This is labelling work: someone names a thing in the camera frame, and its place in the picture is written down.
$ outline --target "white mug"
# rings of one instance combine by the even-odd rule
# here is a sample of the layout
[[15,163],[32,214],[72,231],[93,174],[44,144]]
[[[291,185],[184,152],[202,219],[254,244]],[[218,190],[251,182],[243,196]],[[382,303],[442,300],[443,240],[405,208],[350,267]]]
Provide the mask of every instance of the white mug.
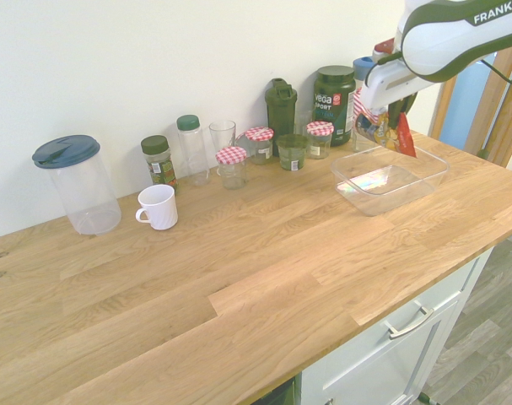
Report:
[[[151,224],[155,230],[168,230],[177,223],[177,206],[175,205],[175,189],[167,184],[156,184],[147,187],[137,196],[142,206],[136,212],[136,219]],[[141,219],[146,213],[147,219]]]

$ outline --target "clear plastic tray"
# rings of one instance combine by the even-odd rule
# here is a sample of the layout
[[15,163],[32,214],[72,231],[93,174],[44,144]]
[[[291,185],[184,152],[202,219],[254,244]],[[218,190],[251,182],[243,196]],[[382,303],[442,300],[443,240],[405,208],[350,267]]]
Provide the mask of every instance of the clear plastic tray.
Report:
[[331,164],[337,192],[365,215],[384,213],[434,192],[449,164],[415,147],[417,158],[381,146]]

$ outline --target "blue bottle cap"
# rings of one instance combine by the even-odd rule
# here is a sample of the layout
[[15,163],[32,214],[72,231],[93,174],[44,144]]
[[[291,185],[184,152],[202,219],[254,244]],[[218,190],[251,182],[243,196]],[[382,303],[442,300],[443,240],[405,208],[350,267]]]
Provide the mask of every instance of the blue bottle cap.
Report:
[[95,156],[100,144],[89,135],[70,135],[40,146],[32,159],[41,169],[74,166]]
[[355,69],[355,78],[360,81],[366,79],[369,70],[375,65],[372,57],[360,57],[353,61],[353,69]]

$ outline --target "green shaker bottle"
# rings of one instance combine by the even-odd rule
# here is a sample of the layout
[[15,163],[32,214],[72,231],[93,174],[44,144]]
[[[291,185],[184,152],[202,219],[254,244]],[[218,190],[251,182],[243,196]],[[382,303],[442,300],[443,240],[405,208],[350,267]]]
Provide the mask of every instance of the green shaker bottle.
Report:
[[274,78],[272,87],[265,92],[268,126],[274,131],[272,155],[278,156],[276,140],[280,135],[293,133],[297,92],[283,78]]

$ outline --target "mug handle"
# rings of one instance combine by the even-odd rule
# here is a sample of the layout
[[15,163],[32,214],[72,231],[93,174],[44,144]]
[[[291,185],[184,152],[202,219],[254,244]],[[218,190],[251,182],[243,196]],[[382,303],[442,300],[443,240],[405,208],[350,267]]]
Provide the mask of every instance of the mug handle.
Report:
[[136,219],[138,222],[141,222],[141,223],[144,223],[144,224],[150,224],[151,221],[149,221],[148,219],[141,219],[141,214],[142,213],[146,213],[147,214],[147,218],[148,218],[148,212],[145,208],[140,208],[138,209],[138,211],[136,212]]

